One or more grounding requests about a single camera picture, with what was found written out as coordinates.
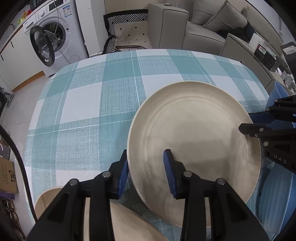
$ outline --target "box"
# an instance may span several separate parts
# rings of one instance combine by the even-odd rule
[[[295,83],[292,81],[291,77],[284,71],[281,75],[281,79],[285,83],[285,85],[288,87],[289,90],[291,90],[293,87],[295,87]]]
[[[296,44],[290,42],[281,46],[284,57],[287,61],[287,64],[292,72],[294,78],[296,77]]]
[[[257,34],[253,33],[253,36],[249,42],[249,46],[253,49],[253,53],[256,51],[258,45],[263,45],[264,40],[259,37]]]
[[[9,160],[10,148],[0,141],[0,157]]]
[[[257,46],[254,55],[265,65],[268,70],[271,70],[276,62],[276,59],[260,44]]]
[[[0,191],[12,194],[18,193],[13,162],[0,157]]]

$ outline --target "cable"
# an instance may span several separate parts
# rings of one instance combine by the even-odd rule
[[[60,53],[64,56],[65,60],[67,60],[66,57],[65,57],[65,55],[61,52],[61,50],[58,49],[58,51],[60,51]]]
[[[58,26],[58,24],[59,24],[59,10],[57,9],[57,26]],[[58,47],[57,47],[57,49],[58,49],[58,51],[60,51],[60,53],[63,55],[63,57],[65,58],[65,60],[67,60],[67,58],[65,57],[65,55],[61,52],[61,50],[60,50]]]
[[[103,53],[103,50],[99,51],[99,52],[96,54],[96,56],[98,56],[98,54],[101,55],[102,53]]]
[[[57,9],[57,26],[58,26],[58,24],[59,24],[59,10]]]
[[[0,125],[0,135],[4,138],[4,140],[6,140],[7,144],[10,146],[10,148],[13,151],[13,153],[17,159],[17,162],[20,166],[20,171],[22,173],[22,178],[24,180],[24,185],[25,185],[26,194],[28,197],[29,206],[30,206],[33,218],[34,218],[35,222],[37,222],[37,216],[36,216],[36,213],[34,210],[34,205],[33,205],[32,197],[31,197],[31,193],[30,193],[29,181],[28,181],[28,177],[27,177],[24,163],[22,161],[22,157],[20,156],[20,153],[19,153],[17,147],[15,146],[13,140],[10,138],[9,134],[4,130],[4,128],[1,125]]]

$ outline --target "black cable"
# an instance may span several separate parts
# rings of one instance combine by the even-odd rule
[[[10,146],[10,148],[13,151],[13,153],[14,153],[16,159],[17,159],[17,162],[18,162],[18,164],[20,166],[20,171],[22,173],[22,178],[24,180],[24,185],[25,185],[26,194],[27,194],[28,201],[29,201],[29,206],[30,206],[33,218],[34,218],[35,222],[37,222],[37,216],[36,216],[36,213],[35,213],[35,210],[34,210],[32,197],[31,197],[31,193],[30,193],[29,181],[28,181],[28,177],[27,177],[27,173],[26,173],[24,163],[22,161],[22,157],[20,156],[20,153],[19,153],[17,147],[15,146],[13,140],[10,138],[9,134],[4,130],[4,128],[1,125],[0,125],[0,135],[3,137],[3,139]]]

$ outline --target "sofa cushion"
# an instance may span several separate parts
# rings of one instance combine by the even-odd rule
[[[235,28],[244,28],[247,25],[247,19],[236,10],[228,1],[219,8],[204,25],[205,28],[217,32],[218,30],[230,30]]]
[[[216,0],[195,0],[191,22],[204,25],[221,7],[222,3]]]
[[[194,23],[187,23],[182,49],[219,55],[225,39]]]
[[[159,3],[148,5],[148,37],[153,48],[181,49],[188,12]]]

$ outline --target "sofa armrest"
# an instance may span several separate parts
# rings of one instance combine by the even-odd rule
[[[189,13],[181,8],[148,5],[148,37],[153,48],[182,49]]]

